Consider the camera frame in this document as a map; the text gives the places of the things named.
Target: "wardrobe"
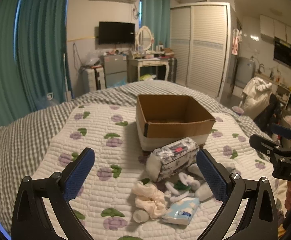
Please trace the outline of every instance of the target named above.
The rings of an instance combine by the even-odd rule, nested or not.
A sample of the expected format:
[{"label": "wardrobe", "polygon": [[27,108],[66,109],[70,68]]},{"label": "wardrobe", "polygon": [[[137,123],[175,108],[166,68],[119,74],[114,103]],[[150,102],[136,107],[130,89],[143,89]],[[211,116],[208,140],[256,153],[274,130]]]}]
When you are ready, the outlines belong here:
[{"label": "wardrobe", "polygon": [[229,3],[199,2],[171,8],[171,49],[178,59],[176,83],[220,101],[229,84],[236,14]]}]

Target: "gingham blanket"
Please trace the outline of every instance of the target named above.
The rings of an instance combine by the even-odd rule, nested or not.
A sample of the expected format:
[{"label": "gingham blanket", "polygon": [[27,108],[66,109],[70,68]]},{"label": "gingham blanket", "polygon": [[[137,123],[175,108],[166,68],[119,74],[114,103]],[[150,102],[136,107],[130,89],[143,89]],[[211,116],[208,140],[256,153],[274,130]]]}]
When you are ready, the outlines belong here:
[{"label": "gingham blanket", "polygon": [[233,116],[246,136],[254,133],[266,136],[249,117],[239,117],[203,93],[165,81],[136,82],[98,90],[72,102],[28,114],[0,127],[0,222],[8,232],[11,232],[14,202],[21,179],[34,174],[47,153],[51,139],[64,127],[73,109],[91,102],[135,106],[139,94],[190,95],[211,113]]}]

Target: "small plastic cup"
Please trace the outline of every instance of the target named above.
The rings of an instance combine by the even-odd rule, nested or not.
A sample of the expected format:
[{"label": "small plastic cup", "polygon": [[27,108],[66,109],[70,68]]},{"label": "small plastic cup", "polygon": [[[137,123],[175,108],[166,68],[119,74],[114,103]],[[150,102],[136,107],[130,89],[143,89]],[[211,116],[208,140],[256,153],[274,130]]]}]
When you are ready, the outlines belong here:
[{"label": "small plastic cup", "polygon": [[133,219],[137,223],[147,222],[149,220],[149,214],[144,210],[136,210],[133,213]]},{"label": "small plastic cup", "polygon": [[237,115],[243,115],[244,110],[238,106],[233,106],[232,111],[234,111]]}]

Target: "human hand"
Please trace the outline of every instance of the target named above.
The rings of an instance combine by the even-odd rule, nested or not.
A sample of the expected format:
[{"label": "human hand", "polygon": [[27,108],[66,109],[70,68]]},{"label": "human hand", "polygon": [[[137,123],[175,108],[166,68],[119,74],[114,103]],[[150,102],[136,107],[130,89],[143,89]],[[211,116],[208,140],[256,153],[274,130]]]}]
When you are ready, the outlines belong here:
[{"label": "human hand", "polygon": [[284,202],[284,206],[289,211],[291,209],[291,181],[287,182],[287,194],[286,194],[286,200]]}]

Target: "closet door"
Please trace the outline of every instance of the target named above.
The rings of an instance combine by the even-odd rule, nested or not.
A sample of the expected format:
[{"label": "closet door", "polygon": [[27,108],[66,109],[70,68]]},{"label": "closet door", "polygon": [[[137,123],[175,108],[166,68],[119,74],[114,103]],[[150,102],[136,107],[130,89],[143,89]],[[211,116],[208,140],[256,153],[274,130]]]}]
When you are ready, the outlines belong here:
[{"label": "closet door", "polygon": [[187,83],[190,50],[191,8],[182,7],[171,10],[171,43],[174,56],[178,59],[176,83]]},{"label": "closet door", "polygon": [[191,27],[187,86],[216,98],[220,91],[226,55],[226,6],[193,6]]}]

